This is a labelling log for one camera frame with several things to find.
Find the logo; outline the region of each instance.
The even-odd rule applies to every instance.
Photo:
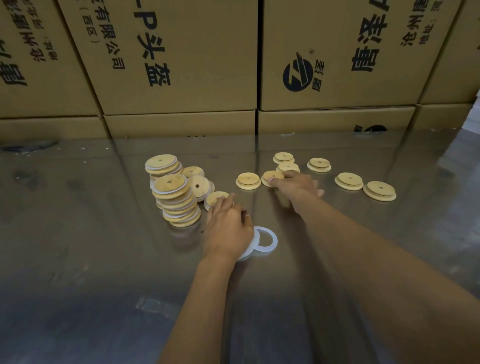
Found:
[[[283,84],[289,91],[299,92],[312,82],[313,67],[297,52],[297,58],[283,71]]]

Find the cardboard box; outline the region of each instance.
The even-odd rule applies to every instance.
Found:
[[[409,129],[461,128],[472,104],[417,105]]]
[[[0,142],[109,138],[102,118],[35,118],[0,120]]]
[[[256,108],[257,0],[59,3],[106,115]]]
[[[258,134],[405,130],[414,107],[260,111]]]
[[[466,0],[419,103],[446,104],[475,101],[480,89],[480,1]]]
[[[0,118],[101,114],[54,0],[0,4],[0,78]]]
[[[459,4],[265,0],[261,110],[417,103]]]
[[[255,111],[105,116],[113,138],[254,135]]]

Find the person's right hand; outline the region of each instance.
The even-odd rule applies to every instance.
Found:
[[[325,193],[324,190],[317,190],[318,181],[312,180],[308,174],[301,174],[294,170],[287,170],[283,172],[285,178],[270,178],[268,183],[277,187],[281,193],[283,193],[295,207],[295,199],[299,192],[307,191],[313,195],[313,197],[322,197]]]

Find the shiny metal surface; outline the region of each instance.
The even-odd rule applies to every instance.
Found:
[[[217,190],[236,192],[279,244],[237,264],[224,326],[225,363],[389,363],[391,359],[302,221],[278,192],[241,191],[238,174],[274,170],[288,151],[325,200],[480,298],[480,136],[263,135],[65,141],[0,152],[0,363],[154,363],[202,256],[200,223],[171,228],[155,206],[145,161],[172,153]],[[332,170],[314,174],[312,157]],[[338,188],[349,171],[385,181],[381,203]]]

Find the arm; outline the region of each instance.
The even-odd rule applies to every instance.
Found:
[[[219,198],[208,211],[204,256],[159,364],[220,363],[228,280],[253,238],[252,219],[234,197]]]
[[[400,363],[473,363],[480,302],[407,251],[357,224],[294,171],[272,179]]]

